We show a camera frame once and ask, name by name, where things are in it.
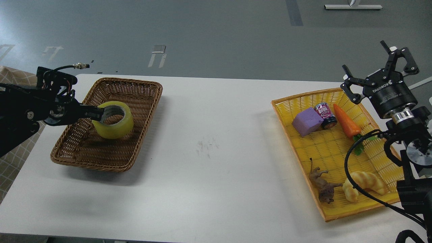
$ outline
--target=white table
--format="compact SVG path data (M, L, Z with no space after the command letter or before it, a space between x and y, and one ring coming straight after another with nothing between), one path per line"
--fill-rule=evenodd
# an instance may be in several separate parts
M103 75L78 75L82 100ZM394 242L409 219L381 208L321 218L271 100L340 83L118 76L163 93L135 165L54 164L46 127L0 205L0 232L158 242ZM369 101L366 108L378 119Z

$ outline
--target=black cable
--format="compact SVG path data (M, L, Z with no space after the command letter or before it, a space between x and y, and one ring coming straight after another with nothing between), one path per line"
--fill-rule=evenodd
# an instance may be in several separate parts
M396 237L396 243L405 243L407 238L410 237L415 243L425 243L414 231L403 230Z
M73 66L73 65L67 65L67 66L62 66L62 67L58 67L58 68L56 68L56 69L53 69L53 70L51 70L51 72L57 72L57 71L59 71L59 70L62 70L62 69L65 69L65 68L70 68L70 67L75 68L75 66Z
M398 208L398 207L396 207L396 206L393 206L393 205L391 205L391 204L388 204L388 203L386 203L386 202L384 202L384 201L382 201L382 200L380 200L380 199L378 199L378 198L372 196L371 194L369 194L368 192L366 192L363 188L361 188L361 187L360 187L360 186L359 186L359 185L354 181L354 179L351 177L351 175L349 174L349 170L348 170L348 158L349 158L350 154L352 153L352 151L354 150L354 148L355 148L358 144L362 143L364 140L366 140L366 139L368 139L368 138L370 138L370 137L376 136L376 135L384 134L384 133L385 133L385 132L382 132L382 131L380 131L380 130L378 130L378 129L376 129L376 130L372 130L372 131L368 132L367 134L365 134L364 136L362 136L359 140L357 140L357 141L356 141L356 142L355 142L355 143L354 143L354 144L349 148L348 152L346 153L346 156L345 156L345 162L344 162L344 169L345 169L346 177L347 177L347 179L349 180L349 182L351 182L353 188L354 188L354 189L357 189L357 190L358 190L360 193L362 193L364 196L366 196L366 197L368 197L368 198L370 198L370 199L372 199L372 200L374 200L374 201L377 201L377 202L383 204L385 207L390 208L390 209L392 209L392 210L398 212L399 214L401 214L401 215L403 215L403 216L405 216L405 217L407 217L407 218L413 220L414 222L418 223L421 227L426 228L426 227L425 227L425 222L424 222L424 220L423 220L422 218L420 218L419 216L417 216L417 215L415 215L415 214L407 213L407 212L406 212L404 209L402 209L402 208Z
M49 73L55 73L55 72L57 72L57 71L59 71L59 70L62 70L62 69L65 69L65 68L75 68L75 66L74 65L67 65L67 66L62 66L62 67L58 67L58 68L56 68L56 69L53 69L53 70L48 70L48 71L46 71L45 73L44 73L44 80L46 80L46 77L47 77L47 75L49 74Z

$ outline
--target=brown wicker basket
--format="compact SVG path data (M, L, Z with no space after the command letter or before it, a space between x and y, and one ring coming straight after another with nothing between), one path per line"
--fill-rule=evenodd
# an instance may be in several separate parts
M121 101L130 107L133 129L119 139L105 139L98 135L90 119L80 119L69 125L51 152L55 163L103 171L122 172L130 169L141 149L154 111L162 94L156 82L101 78L93 85L83 103L98 106L107 101ZM106 123L115 123L112 116Z

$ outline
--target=purple block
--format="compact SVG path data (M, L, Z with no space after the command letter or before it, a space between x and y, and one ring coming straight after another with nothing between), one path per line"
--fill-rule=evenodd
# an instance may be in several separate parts
M318 130L323 119L318 113L312 108L308 108L295 116L292 125L299 132L301 136L306 136L309 133Z

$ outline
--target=yellow tape roll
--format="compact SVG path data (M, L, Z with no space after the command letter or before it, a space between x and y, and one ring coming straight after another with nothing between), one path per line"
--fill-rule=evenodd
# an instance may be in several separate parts
M101 137L117 139L128 134L133 128L133 118L129 106L120 101L108 101L98 106L105 108L101 121L92 121ZM115 124L105 124L105 120L112 115L122 115L123 118Z

